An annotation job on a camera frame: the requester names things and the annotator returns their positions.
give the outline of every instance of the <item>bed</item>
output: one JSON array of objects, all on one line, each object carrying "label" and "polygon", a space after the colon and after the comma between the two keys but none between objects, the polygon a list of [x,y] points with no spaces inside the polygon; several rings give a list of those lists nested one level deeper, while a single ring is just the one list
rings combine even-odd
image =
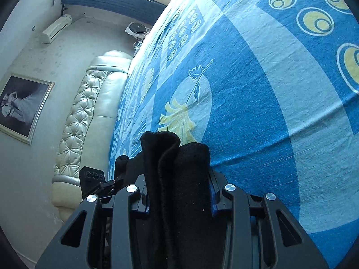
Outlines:
[{"label": "bed", "polygon": [[359,235],[359,26],[344,0],[172,0],[132,61],[109,152],[145,131],[209,146],[273,192],[330,268]]}]

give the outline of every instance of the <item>white wall-mounted air conditioner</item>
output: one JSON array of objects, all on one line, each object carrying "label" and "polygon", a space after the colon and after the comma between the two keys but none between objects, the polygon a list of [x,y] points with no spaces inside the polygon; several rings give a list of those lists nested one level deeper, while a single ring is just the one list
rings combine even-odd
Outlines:
[{"label": "white wall-mounted air conditioner", "polygon": [[69,26],[71,22],[71,15],[62,15],[53,24],[46,28],[46,30],[40,36],[40,41],[47,44],[52,43],[52,41],[62,32],[62,30]]},{"label": "white wall-mounted air conditioner", "polygon": [[143,40],[145,38],[146,33],[150,32],[151,29],[143,26],[141,23],[131,22],[129,26],[127,26],[125,32],[129,35],[132,35],[134,38]]}]

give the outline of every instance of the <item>woman in white dress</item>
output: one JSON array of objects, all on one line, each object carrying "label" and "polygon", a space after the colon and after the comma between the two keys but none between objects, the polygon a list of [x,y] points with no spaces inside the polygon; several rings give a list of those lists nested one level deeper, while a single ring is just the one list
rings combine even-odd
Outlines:
[{"label": "woman in white dress", "polygon": [[1,104],[2,114],[4,116],[7,114],[7,116],[14,117],[27,125],[31,125],[46,90],[46,85],[39,85],[35,92],[23,99],[17,97],[17,92],[6,94]]}]

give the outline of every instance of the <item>framed picture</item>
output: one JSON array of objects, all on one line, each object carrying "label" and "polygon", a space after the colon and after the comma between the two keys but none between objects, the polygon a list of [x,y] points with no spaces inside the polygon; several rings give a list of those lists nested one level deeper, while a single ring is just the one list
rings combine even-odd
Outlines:
[{"label": "framed picture", "polygon": [[11,73],[0,86],[0,130],[31,144],[42,107],[54,82]]}]

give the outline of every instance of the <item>white wedding dress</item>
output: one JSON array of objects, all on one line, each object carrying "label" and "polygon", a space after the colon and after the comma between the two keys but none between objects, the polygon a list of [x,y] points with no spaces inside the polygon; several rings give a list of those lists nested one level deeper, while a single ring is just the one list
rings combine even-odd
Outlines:
[{"label": "white wedding dress", "polygon": [[22,112],[23,120],[27,125],[32,124],[46,90],[46,85],[39,85],[39,87],[36,89],[35,92],[33,92],[33,94],[23,99],[16,98],[13,101],[17,109]]}]

